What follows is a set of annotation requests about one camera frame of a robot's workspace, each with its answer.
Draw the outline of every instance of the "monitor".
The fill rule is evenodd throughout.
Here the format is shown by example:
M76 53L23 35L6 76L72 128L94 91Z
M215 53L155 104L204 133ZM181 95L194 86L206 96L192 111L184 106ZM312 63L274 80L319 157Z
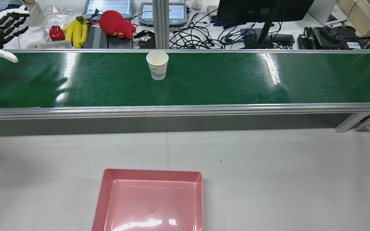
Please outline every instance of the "monitor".
M255 40L248 41L250 47L245 43L245 48L273 48L268 35L272 22L302 20L313 2L314 0L220 0L216 21L264 22L260 35Z
M119 12L124 19L132 18L134 8L133 0L87 0L84 16L91 17L95 9L100 11L115 10Z
M153 26L152 3L141 3L139 24ZM169 3L169 25L183 26L188 20L186 3Z
M222 22L265 22L275 0L220 0L216 20ZM290 22L304 18L314 0L281 0L272 21Z

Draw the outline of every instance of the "keyboard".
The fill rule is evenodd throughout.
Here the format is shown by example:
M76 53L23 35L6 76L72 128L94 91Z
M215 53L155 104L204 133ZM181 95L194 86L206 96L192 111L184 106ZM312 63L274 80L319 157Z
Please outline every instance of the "keyboard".
M209 13L211 17L216 17L217 11L218 6L207 6L207 13Z
M328 20L326 22L333 22L333 21L336 21L336 20L338 20L338 19L335 18L335 16L330 14L329 17L328 17Z

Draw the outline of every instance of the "tablet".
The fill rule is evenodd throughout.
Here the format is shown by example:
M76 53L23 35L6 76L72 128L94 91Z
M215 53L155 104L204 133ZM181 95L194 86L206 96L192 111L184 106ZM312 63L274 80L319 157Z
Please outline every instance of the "tablet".
M169 26L181 27L188 21L186 3L169 3ZM153 26L152 3L141 3L139 24Z
M87 0L84 16L88 19L94 14L94 10L100 11L115 10L118 11L124 19L131 19L134 9L134 0Z

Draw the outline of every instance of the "green conveyor belt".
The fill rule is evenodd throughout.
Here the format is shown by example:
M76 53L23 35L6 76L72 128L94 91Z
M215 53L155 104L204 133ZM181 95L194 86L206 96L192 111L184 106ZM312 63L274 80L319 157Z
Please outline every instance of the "green conveyor belt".
M0 108L370 102L370 54L17 53L0 58Z

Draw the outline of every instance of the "power adapter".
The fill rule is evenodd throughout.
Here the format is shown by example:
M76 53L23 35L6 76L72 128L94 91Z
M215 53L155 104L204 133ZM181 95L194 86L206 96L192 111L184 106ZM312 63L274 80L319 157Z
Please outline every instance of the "power adapter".
M284 43L284 44L294 44L295 39L293 35L286 35L286 34L271 34L270 37L272 38L272 42L275 43Z

